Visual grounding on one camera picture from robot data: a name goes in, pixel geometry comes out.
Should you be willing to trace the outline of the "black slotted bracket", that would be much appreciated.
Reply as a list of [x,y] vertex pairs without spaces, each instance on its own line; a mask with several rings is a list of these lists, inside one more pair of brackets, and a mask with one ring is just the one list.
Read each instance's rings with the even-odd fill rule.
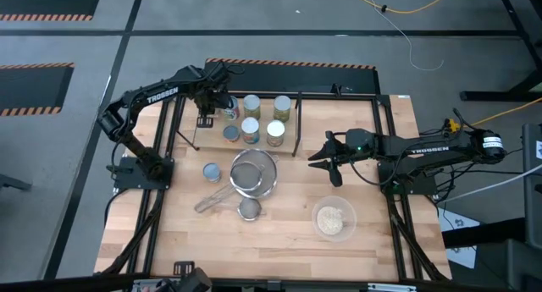
[[173,275],[176,277],[186,277],[195,269],[193,261],[177,261],[174,263]]

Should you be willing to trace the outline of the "short can pink white label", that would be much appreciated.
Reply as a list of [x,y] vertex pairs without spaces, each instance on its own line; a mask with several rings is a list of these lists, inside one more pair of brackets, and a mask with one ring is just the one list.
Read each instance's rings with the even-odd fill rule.
[[224,118],[227,120],[237,120],[240,116],[239,104],[236,97],[232,96],[226,108],[223,109]]

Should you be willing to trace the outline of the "medium metal mesh strainer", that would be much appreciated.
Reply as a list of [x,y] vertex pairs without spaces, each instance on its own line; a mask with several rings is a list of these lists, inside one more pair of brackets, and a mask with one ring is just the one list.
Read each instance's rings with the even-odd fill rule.
[[263,181],[264,170],[264,165],[256,165],[248,161],[236,163],[230,170],[230,183],[197,203],[194,210],[198,213],[203,213],[236,191],[244,193],[254,191]]

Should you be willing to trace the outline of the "tall tin can colourful label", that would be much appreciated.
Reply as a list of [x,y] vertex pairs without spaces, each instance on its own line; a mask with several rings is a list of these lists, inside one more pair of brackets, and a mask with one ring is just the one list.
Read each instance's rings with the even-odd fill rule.
[[241,123],[241,133],[243,141],[247,144],[256,144],[259,142],[259,122],[256,118],[247,117]]

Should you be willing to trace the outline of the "black floor stand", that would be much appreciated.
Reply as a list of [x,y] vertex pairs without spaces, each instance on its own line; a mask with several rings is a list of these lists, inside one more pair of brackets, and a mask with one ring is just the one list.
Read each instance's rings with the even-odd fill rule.
[[511,0],[501,0],[513,30],[422,30],[420,36],[442,37],[512,37],[518,38],[528,50],[534,63],[534,70],[522,81],[507,91],[462,91],[460,98],[464,102],[530,102],[542,98],[542,91],[534,87],[542,83],[542,58],[536,51]]

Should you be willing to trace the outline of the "tall tin can olive label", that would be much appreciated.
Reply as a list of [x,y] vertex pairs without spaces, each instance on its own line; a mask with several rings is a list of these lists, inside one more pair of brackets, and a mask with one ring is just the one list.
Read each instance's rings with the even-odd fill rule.
[[243,111],[246,118],[255,118],[259,120],[261,117],[261,101],[256,95],[246,95],[243,98]]
[[274,119],[283,123],[290,118],[291,99],[288,96],[277,96],[274,99]]
[[273,120],[267,127],[267,143],[270,146],[281,146],[284,142],[285,125],[280,120]]

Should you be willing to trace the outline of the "black metal rig frame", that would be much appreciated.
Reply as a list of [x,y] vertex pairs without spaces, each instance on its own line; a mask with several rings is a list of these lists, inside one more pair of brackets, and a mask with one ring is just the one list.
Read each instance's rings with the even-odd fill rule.
[[[154,276],[172,273],[177,261],[193,261],[213,278],[264,278],[331,281],[391,281],[398,279],[395,249],[386,200],[375,186],[373,161],[341,168],[344,184],[335,188],[328,174],[310,168],[307,159],[324,143],[326,130],[374,130],[395,124],[402,137],[414,137],[418,127],[408,96],[392,96],[374,105],[365,96],[340,100],[317,95],[301,100],[301,131],[288,135],[274,149],[278,183],[262,202],[263,213],[254,221],[242,219],[239,196],[199,213],[195,205],[218,186],[205,180],[202,169],[217,163],[230,168],[242,141],[228,142],[215,135],[205,146],[196,129],[196,108],[185,104],[182,137],[170,147],[175,160],[172,185],[166,190],[152,257],[140,254],[137,270],[151,268]],[[194,138],[189,147],[185,138]],[[350,238],[331,242],[312,225],[312,210],[321,199],[339,196],[355,209],[357,223]]]

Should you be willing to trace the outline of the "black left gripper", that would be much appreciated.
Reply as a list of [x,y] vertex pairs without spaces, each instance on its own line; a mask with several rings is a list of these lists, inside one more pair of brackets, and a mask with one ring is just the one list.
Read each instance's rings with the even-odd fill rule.
[[201,79],[196,83],[193,102],[198,108],[196,126],[212,128],[215,110],[233,106],[232,98],[227,90],[230,72],[226,65],[215,65],[210,70],[200,69]]

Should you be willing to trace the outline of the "black furniture block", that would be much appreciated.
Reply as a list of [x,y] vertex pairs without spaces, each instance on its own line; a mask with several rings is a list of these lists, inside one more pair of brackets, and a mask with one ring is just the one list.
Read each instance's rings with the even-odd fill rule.
[[445,248],[475,245],[474,269],[451,262],[452,275],[465,284],[519,292],[542,292],[542,246],[534,246],[524,218],[442,233]]

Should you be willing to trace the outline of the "grey stand foot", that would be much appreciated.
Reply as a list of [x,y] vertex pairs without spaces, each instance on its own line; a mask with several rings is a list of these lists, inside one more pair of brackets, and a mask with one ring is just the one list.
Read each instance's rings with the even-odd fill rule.
[[0,174],[0,190],[3,188],[15,188],[17,190],[30,190],[32,184],[26,183],[20,179],[15,179],[4,174]]

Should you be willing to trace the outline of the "short can teal white label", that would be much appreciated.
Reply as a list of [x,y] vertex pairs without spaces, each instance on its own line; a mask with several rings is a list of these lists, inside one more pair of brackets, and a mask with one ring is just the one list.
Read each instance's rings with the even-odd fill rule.
[[221,180],[221,170],[217,163],[207,163],[203,167],[202,173],[210,183],[218,183]]

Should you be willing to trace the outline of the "beige grain heap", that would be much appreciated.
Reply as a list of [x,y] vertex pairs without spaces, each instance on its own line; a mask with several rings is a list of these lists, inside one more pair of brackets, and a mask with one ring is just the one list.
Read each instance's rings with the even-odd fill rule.
[[336,235],[344,227],[342,211],[336,207],[322,207],[317,213],[317,226],[326,235]]

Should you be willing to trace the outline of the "dark bulky object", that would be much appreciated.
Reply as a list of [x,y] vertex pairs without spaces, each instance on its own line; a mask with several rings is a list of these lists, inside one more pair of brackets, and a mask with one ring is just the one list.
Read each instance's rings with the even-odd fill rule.
[[162,279],[154,292],[208,292],[212,287],[212,280],[196,267],[183,278]]

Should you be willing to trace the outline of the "small metal mesh strainer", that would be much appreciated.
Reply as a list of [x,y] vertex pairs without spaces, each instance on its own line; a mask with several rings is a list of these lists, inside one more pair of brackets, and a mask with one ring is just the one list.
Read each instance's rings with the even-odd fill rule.
[[256,221],[264,214],[263,207],[257,199],[234,198],[219,203],[218,206],[236,212],[241,219],[247,222]]

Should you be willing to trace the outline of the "white paper sheet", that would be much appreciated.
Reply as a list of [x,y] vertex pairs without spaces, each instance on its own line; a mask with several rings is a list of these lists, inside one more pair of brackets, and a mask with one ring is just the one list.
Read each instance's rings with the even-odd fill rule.
[[[438,216],[440,222],[440,230],[442,233],[452,231],[455,229],[464,229],[471,227],[478,227],[480,222],[471,218],[464,217],[454,212],[449,212],[444,208],[438,208]],[[446,249],[446,256],[450,262],[454,262],[463,267],[474,269],[476,262],[476,250],[475,245],[462,247],[462,248],[450,248]]]

